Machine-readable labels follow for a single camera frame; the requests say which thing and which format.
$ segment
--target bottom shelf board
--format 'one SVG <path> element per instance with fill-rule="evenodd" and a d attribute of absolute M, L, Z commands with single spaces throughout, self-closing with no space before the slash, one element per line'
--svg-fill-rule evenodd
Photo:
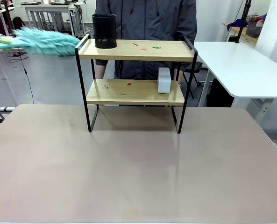
<path fill-rule="evenodd" d="M 86 96 L 88 104 L 183 106 L 184 97 L 177 81 L 170 93 L 158 93 L 157 81 L 94 79 Z"/>

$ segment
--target top shelf board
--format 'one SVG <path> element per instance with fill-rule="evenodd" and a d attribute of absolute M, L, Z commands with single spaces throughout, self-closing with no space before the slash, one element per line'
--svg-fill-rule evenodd
<path fill-rule="evenodd" d="M 182 41 L 117 40 L 117 45 L 113 49 L 98 49 L 95 40 L 89 39 L 80 49 L 79 57 L 99 60 L 192 62 L 194 56 Z"/>

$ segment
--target dark jacket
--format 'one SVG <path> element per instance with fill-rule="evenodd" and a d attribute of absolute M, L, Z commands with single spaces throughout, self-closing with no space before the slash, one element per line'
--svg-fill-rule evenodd
<path fill-rule="evenodd" d="M 195 1 L 97 0 L 96 13 L 116 15 L 118 39 L 174 41 L 187 36 L 193 43 L 197 33 Z M 96 63 L 106 65 L 107 61 Z M 157 79 L 159 67 L 171 69 L 172 63 L 123 61 L 120 73 L 119 61 L 116 61 L 114 78 Z"/>

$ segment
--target jacket sleeve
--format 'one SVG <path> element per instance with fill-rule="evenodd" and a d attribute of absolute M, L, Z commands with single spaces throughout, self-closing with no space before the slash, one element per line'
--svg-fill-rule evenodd
<path fill-rule="evenodd" d="M 182 41 L 183 37 L 186 36 L 194 44 L 197 30 L 196 0 L 182 0 L 176 30 L 176 40 Z"/>
<path fill-rule="evenodd" d="M 109 0 L 96 0 L 95 14 L 111 14 Z M 106 66 L 108 60 L 96 60 L 97 65 Z"/>

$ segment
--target two-tier shelf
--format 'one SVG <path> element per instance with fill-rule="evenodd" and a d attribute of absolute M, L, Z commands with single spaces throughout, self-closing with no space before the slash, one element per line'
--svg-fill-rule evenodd
<path fill-rule="evenodd" d="M 198 56 L 197 50 L 187 38 L 184 38 L 184 41 L 117 40 L 117 47 L 114 49 L 98 49 L 95 47 L 95 40 L 91 39 L 90 35 L 86 35 L 75 47 L 75 55 L 89 132 L 92 132 L 99 111 L 99 104 L 102 104 L 169 106 L 176 129 L 178 133 L 181 133 L 193 73 L 190 73 L 189 80 L 187 80 L 184 74 L 187 84 L 185 97 L 181 92 L 177 80 L 181 63 L 192 63 L 191 71 L 194 71 Z M 80 59 L 91 60 L 93 82 L 88 94 L 85 92 Z M 157 81 L 153 80 L 96 79 L 94 60 L 175 62 L 178 72 L 176 81 L 171 82 L 170 93 L 160 94 L 157 90 Z M 95 104 L 97 106 L 92 123 L 90 123 L 88 104 Z M 183 107 L 179 125 L 174 106 Z"/>

